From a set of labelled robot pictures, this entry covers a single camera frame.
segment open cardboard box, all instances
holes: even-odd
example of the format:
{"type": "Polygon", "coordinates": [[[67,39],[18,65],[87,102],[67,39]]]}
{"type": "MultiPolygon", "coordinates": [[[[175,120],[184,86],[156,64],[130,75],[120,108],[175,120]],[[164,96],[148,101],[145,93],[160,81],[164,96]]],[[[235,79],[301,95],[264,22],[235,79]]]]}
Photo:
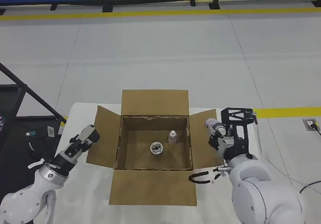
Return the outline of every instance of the open cardboard box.
{"type": "Polygon", "coordinates": [[[204,126],[216,110],[189,115],[186,90],[123,90],[122,114],[98,106],[100,140],[87,162],[114,169],[109,204],[196,206],[193,169],[222,165],[204,126]],[[178,134],[175,145],[168,134],[178,134]],[[153,155],[150,145],[164,151],[153,155]]]}

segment yellow stripe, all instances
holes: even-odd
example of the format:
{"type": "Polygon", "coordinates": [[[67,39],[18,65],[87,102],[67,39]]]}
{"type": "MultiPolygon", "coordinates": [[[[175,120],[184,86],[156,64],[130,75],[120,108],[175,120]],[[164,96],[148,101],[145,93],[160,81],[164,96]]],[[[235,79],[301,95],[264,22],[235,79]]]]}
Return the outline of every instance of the yellow stripe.
{"type": "Polygon", "coordinates": [[[63,122],[61,122],[61,127],[63,127],[63,126],[66,126],[66,124],[64,124],[63,122]]]}
{"type": "Polygon", "coordinates": [[[258,118],[289,118],[294,116],[321,116],[321,107],[317,108],[270,108],[254,109],[258,118]]]}
{"type": "Polygon", "coordinates": [[[47,14],[0,16],[0,21],[8,20],[60,20],[71,18],[103,18],[132,16],[180,16],[180,15],[219,15],[219,14],[272,14],[272,13],[313,13],[321,12],[321,8],[272,8],[247,10],[173,10],[173,11],[143,11],[143,12],[111,12],[111,13],[78,13],[78,14],[47,14]]]}

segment white table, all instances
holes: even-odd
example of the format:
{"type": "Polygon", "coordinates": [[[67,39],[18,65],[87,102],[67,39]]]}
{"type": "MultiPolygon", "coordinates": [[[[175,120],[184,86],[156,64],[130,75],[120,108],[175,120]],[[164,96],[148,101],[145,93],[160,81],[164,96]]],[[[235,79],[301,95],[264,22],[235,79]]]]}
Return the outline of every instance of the white table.
{"type": "MultiPolygon", "coordinates": [[[[69,139],[88,125],[94,124],[97,106],[120,114],[118,104],[76,103],[64,127],[57,153],[69,139]]],[[[190,114],[208,110],[190,108],[190,114]]],[[[221,109],[217,109],[221,119],[221,109]]],[[[249,151],[259,158],[252,125],[248,126],[249,151]]],[[[229,177],[220,177],[214,184],[198,184],[197,206],[110,206],[108,205],[113,169],[86,163],[87,152],[69,174],[62,189],[57,190],[55,224],[232,224],[240,223],[231,204],[232,186],[229,177]]],[[[41,223],[41,217],[35,224],[41,223]]]]}

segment power outlet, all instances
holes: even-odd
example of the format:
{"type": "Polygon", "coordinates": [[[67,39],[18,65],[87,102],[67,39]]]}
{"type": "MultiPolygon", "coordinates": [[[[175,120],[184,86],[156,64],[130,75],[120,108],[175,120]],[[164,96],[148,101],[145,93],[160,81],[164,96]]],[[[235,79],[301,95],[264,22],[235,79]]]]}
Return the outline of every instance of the power outlet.
{"type": "Polygon", "coordinates": [[[316,130],[316,129],[314,129],[314,128],[311,127],[312,124],[317,125],[318,130],[320,130],[319,125],[318,125],[316,119],[314,119],[314,118],[302,119],[302,121],[304,122],[305,127],[306,127],[307,130],[309,130],[309,131],[314,131],[314,130],[316,130]]]}

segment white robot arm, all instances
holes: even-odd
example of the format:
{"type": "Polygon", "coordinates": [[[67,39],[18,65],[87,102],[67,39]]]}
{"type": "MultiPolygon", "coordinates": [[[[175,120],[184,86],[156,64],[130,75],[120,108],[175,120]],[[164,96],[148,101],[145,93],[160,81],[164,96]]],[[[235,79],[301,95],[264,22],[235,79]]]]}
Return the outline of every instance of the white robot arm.
{"type": "Polygon", "coordinates": [[[35,172],[35,182],[13,194],[7,194],[0,206],[0,224],[26,224],[46,207],[44,224],[53,223],[55,191],[63,187],[69,172],[83,152],[99,140],[93,125],[88,125],[80,135],[70,140],[50,163],[35,172]]]}
{"type": "MultiPolygon", "coordinates": [[[[247,125],[256,122],[252,109],[227,108],[221,112],[222,123],[216,119],[205,122],[210,133],[209,144],[227,162],[227,167],[215,171],[229,173],[232,184],[232,204],[243,224],[303,224],[300,195],[292,188],[276,182],[266,166],[248,150],[247,125]],[[237,127],[243,127],[244,138],[237,127]]],[[[193,174],[189,180],[195,183],[193,174]]]]}

